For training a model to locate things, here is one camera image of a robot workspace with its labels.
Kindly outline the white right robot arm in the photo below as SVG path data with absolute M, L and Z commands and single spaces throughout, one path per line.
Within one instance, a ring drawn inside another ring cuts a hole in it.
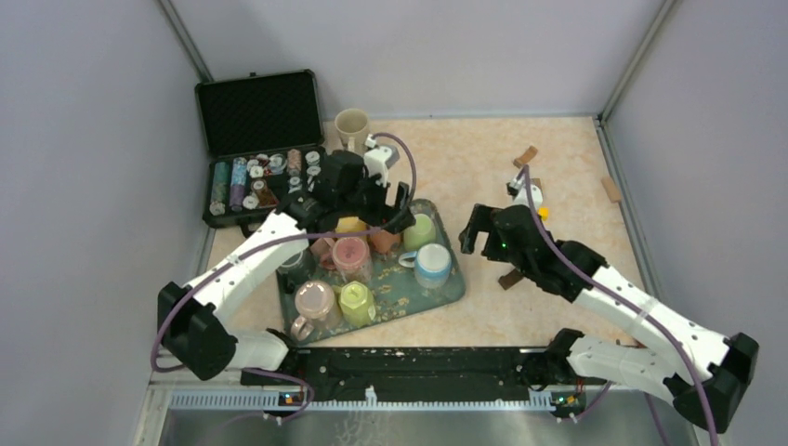
M 627 280 L 607 260 L 572 240 L 555 240 L 529 207 L 475 204 L 459 235 L 461 251 L 481 252 L 513 266 L 538 288 L 586 308 L 640 343 L 630 348 L 564 328 L 548 345 L 547 375 L 569 383 L 576 375 L 636 388 L 672 404 L 687 421 L 727 432 L 752 383 L 759 350 L 749 335 L 725 336 L 690 321 Z

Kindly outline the cream patterned mug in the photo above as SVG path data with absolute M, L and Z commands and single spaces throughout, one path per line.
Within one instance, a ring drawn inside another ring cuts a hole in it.
M 335 117 L 335 130 L 342 148 L 363 155 L 367 151 L 366 140 L 370 134 L 370 119 L 358 108 L 341 111 Z

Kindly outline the light green mug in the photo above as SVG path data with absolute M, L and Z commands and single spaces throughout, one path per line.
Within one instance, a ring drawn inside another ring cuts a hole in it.
M 402 245 L 405 252 L 417 251 L 422 246 L 433 243 L 437 239 L 436 227 L 431 216 L 416 214 L 414 224 L 402 233 Z

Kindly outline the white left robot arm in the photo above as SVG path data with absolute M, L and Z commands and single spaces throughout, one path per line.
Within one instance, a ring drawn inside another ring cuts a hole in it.
M 158 373 L 187 369 L 207 381 L 231 365 L 253 367 L 276 384 L 294 379 L 298 360 L 282 337 L 233 334 L 229 321 L 243 301 L 286 260 L 306 252 L 311 242 L 334 237 L 338 220 L 356 216 L 369 232 L 401 232 L 414 223 L 413 191 L 401 182 L 394 204 L 388 204 L 388 170 L 397 149 L 379 146 L 363 155 L 335 151 L 322 160 L 311 189 L 280 199 L 275 210 L 235 251 L 202 276 L 184 285 L 168 283 L 157 296 L 154 345 L 178 361 L 163 367 L 151 356 Z

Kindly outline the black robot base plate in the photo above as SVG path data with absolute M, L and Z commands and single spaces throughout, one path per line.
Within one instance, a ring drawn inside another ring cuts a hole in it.
M 372 388 L 383 402 L 527 400 L 537 390 L 599 385 L 541 349 L 300 348 L 279 369 L 312 386 L 316 401 L 354 401 Z

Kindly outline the white and blue mug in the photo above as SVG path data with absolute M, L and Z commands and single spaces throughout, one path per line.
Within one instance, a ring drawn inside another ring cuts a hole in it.
M 419 285 L 426 289 L 442 287 L 450 276 L 453 260 L 450 251 L 439 243 L 428 243 L 417 251 L 399 256 L 398 263 L 414 270 Z

